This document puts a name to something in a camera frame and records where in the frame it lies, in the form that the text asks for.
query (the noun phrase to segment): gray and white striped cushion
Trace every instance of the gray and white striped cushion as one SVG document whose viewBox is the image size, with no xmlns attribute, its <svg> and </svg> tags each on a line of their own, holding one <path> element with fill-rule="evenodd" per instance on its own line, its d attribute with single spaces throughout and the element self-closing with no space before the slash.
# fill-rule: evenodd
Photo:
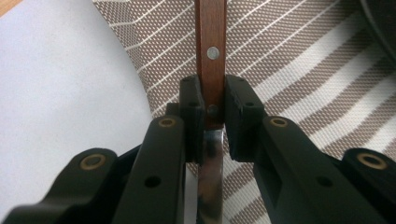
<svg viewBox="0 0 396 224">
<path fill-rule="evenodd" d="M 152 116 L 162 115 L 180 79 L 196 73 L 193 1 L 94 4 L 131 57 Z M 396 160 L 396 70 L 353 1 L 229 0 L 227 22 L 226 73 L 246 78 L 269 114 L 293 119 L 336 158 L 368 147 Z M 251 169 L 224 158 L 231 223 L 269 223 Z"/>
</svg>

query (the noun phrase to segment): metal grommet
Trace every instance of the metal grommet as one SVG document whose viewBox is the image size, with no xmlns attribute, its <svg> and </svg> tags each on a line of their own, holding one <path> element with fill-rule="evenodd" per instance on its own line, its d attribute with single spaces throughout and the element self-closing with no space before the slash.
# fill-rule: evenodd
<svg viewBox="0 0 396 224">
<path fill-rule="evenodd" d="M 384 160 L 370 153 L 359 153 L 357 157 L 361 163 L 376 170 L 385 170 L 388 167 Z"/>
<path fill-rule="evenodd" d="M 161 119 L 159 124 L 163 128 L 170 128 L 176 124 L 176 121 L 174 119 Z"/>
<path fill-rule="evenodd" d="M 94 170 L 105 164 L 106 156 L 102 154 L 92 154 L 84 158 L 79 166 L 83 170 Z"/>
<path fill-rule="evenodd" d="M 288 122 L 285 119 L 276 118 L 276 119 L 271 119 L 270 122 L 272 125 L 279 127 L 279 128 L 284 128 L 284 127 L 288 126 Z"/>
</svg>

